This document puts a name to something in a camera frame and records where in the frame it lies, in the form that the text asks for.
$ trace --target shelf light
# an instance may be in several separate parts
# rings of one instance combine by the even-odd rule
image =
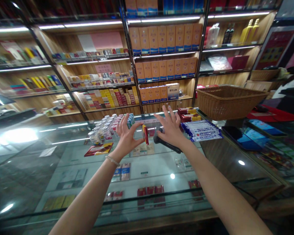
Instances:
[[[229,50],[241,50],[246,48],[253,48],[255,46],[248,46],[248,47],[235,47],[235,48],[225,48],[225,49],[217,49],[217,50],[206,50],[203,52],[215,52],[215,51],[229,51]]]
[[[1,28],[0,33],[8,33],[8,32],[23,32],[28,31],[29,29],[26,27],[17,27],[17,28]]]
[[[108,25],[108,24],[122,24],[122,21],[105,21],[105,22],[96,22],[96,23],[75,23],[75,24],[65,24],[66,28],[72,27],[84,27],[84,26],[96,26],[96,25]]]
[[[208,16],[208,18],[228,18],[228,17],[255,16],[255,15],[267,15],[269,13],[270,13],[269,11],[266,11],[266,12],[231,14],[231,15],[215,15],[215,16]]]
[[[24,67],[24,68],[17,68],[17,69],[3,69],[3,70],[0,70],[0,72],[17,71],[17,70],[31,70],[31,69],[40,69],[40,68],[47,68],[47,67],[51,67],[51,65],[40,65],[40,66]]]
[[[151,20],[141,20],[142,23],[149,23],[149,22],[167,22],[167,21],[183,21],[183,20],[198,20],[200,16],[193,16],[193,17],[179,17],[179,18],[160,18],[160,19],[151,19]]]

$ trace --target cigarette pack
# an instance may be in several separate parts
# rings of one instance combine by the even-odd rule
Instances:
[[[164,85],[164,86],[160,86],[160,96],[161,96],[161,102],[163,101],[167,101],[168,100],[168,91],[167,91],[167,86]]]
[[[153,82],[160,81],[159,62],[158,61],[151,62],[151,74],[153,76]]]
[[[167,60],[167,79],[174,79],[174,60]]]
[[[167,52],[167,27],[158,26],[157,32],[159,53],[165,53]]]
[[[188,58],[182,59],[182,78],[188,77],[188,61]]]
[[[179,99],[179,91],[180,91],[180,84],[179,83],[172,83],[166,84],[167,86],[167,94],[168,94],[168,101],[170,100],[178,100]]]
[[[159,75],[160,75],[160,81],[167,80],[167,61],[166,60],[159,61]]]
[[[184,50],[184,25],[180,24],[176,26],[175,29],[175,50]]]
[[[188,76],[195,76],[196,73],[197,58],[191,57],[188,58]]]
[[[202,24],[194,24],[192,37],[192,50],[198,50],[200,40],[202,39]]]
[[[130,27],[128,29],[131,39],[131,44],[133,48],[134,55],[141,54],[141,45],[140,45],[140,38],[139,38],[139,29],[135,27]]]
[[[184,51],[189,51],[192,49],[193,26],[194,26],[193,24],[185,25]]]
[[[145,82],[152,81],[151,62],[143,62]]]
[[[149,46],[149,37],[148,37],[148,27],[139,28],[139,38],[140,38],[141,53],[149,54],[150,46]]]
[[[160,87],[154,86],[155,102],[161,102]]]
[[[151,54],[159,53],[157,26],[148,27],[148,35]]]
[[[143,63],[135,63],[138,83],[145,82],[144,66]]]
[[[123,163],[122,164],[121,181],[125,181],[125,180],[130,179],[130,168],[131,168],[131,163]]]
[[[174,79],[181,78],[182,75],[182,59],[174,60]]]
[[[175,51],[175,25],[167,26],[167,50],[168,52]]]

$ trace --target display case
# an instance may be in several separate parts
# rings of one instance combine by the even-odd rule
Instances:
[[[161,126],[153,114],[137,115],[134,119],[146,124],[149,145],[143,143],[122,159],[121,164],[127,164],[123,167],[130,167],[129,173],[114,175],[94,229],[190,212],[202,212],[201,219],[208,218],[204,214],[213,210],[184,154],[153,142],[155,131]],[[87,134],[98,123],[100,120],[30,129],[31,134],[23,134],[27,142],[19,151],[11,155],[1,152],[3,227],[13,233],[50,231],[105,160],[107,153],[84,156],[92,146]],[[141,137],[139,127],[134,138]],[[7,144],[18,148],[21,144],[15,143],[15,138],[12,135]],[[112,151],[118,137],[113,134],[103,144]],[[226,136],[194,144],[255,207],[284,187]],[[5,173],[7,169],[13,179]]]

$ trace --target red gift box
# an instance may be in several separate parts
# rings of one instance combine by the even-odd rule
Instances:
[[[232,66],[233,70],[245,69],[249,55],[237,55],[229,57],[228,62]]]

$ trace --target liquor bottle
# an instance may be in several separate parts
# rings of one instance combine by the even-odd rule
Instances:
[[[233,23],[233,25],[232,25],[232,28],[231,28],[230,33],[229,33],[229,39],[228,39],[227,43],[231,43],[231,39],[232,39],[232,36],[233,36],[233,33],[234,33],[234,25],[235,25],[235,23]]]
[[[222,46],[224,44],[228,43],[229,40],[229,35],[230,35],[230,31],[231,31],[231,24],[228,25],[228,29],[226,30],[226,32],[224,33],[224,37],[223,37],[223,41],[222,41]]]

